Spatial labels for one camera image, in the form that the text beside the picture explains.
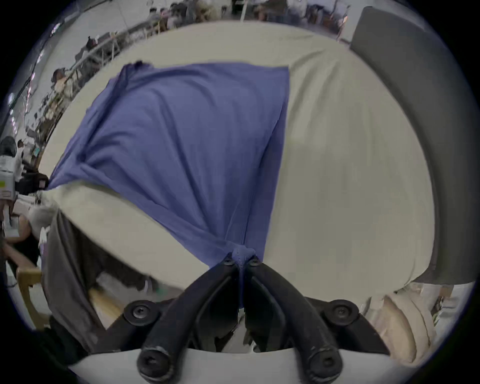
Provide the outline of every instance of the beige fabric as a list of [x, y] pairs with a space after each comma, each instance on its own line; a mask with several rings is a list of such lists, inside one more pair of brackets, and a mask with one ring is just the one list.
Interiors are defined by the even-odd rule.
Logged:
[[424, 362], [435, 339], [432, 315], [421, 297], [401, 289], [376, 300], [366, 313], [392, 358], [410, 366]]
[[[42, 173], [51, 174], [108, 80], [136, 60], [289, 67], [286, 142], [264, 260], [302, 294], [361, 304], [427, 268], [432, 188], [405, 114], [347, 47], [290, 26], [198, 24], [131, 47], [74, 99], [47, 145]], [[87, 236], [142, 272], [182, 288], [206, 270], [158, 223], [111, 193], [76, 186], [53, 194]]]

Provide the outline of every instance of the blue cloth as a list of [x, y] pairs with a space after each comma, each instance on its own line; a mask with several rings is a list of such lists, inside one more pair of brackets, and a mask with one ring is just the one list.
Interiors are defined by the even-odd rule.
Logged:
[[128, 64], [87, 110], [49, 189], [109, 187], [210, 267], [235, 249], [262, 259], [288, 88], [286, 67]]

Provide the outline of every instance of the gray panel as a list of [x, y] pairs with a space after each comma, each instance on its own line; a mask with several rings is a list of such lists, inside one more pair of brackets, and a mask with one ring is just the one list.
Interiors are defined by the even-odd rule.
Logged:
[[480, 111], [455, 58], [435, 35], [367, 7], [350, 49], [397, 99], [422, 145], [435, 200], [435, 242], [417, 281], [463, 284], [480, 271]]

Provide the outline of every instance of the black bolt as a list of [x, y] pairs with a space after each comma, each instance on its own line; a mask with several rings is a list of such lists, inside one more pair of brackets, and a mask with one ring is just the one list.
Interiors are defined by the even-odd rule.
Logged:
[[335, 308], [335, 314], [340, 319], [345, 319], [346, 317], [348, 317], [350, 315], [350, 310], [347, 307], [341, 305], [341, 306]]
[[132, 314], [137, 319], [144, 319], [145, 317], [148, 316], [149, 312], [150, 312], [150, 310], [147, 307], [145, 307], [143, 305], [139, 305], [138, 307], [135, 307], [133, 309]]
[[160, 379], [169, 373], [170, 361], [160, 351], [146, 350], [140, 353], [137, 368], [146, 378]]
[[320, 351], [310, 359], [310, 372], [317, 378], [331, 377], [340, 373], [341, 369], [341, 363], [331, 350]]
[[260, 265], [262, 262], [260, 260], [258, 260], [256, 257], [254, 257], [253, 259], [251, 259], [249, 261], [249, 265], [251, 265], [252, 267], [256, 267], [258, 265]]

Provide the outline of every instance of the chair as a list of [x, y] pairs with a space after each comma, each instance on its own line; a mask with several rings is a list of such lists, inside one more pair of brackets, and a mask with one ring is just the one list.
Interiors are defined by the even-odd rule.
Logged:
[[[42, 279], [42, 271], [39, 268], [18, 268], [17, 269], [17, 283], [22, 299], [28, 314], [32, 319], [35, 328], [39, 331], [49, 326], [50, 316], [39, 313], [32, 303], [30, 298], [29, 287], [40, 284]], [[103, 291], [97, 288], [91, 288], [88, 291], [90, 301], [100, 318], [103, 326], [108, 328], [122, 313], [123, 307], [108, 297]]]

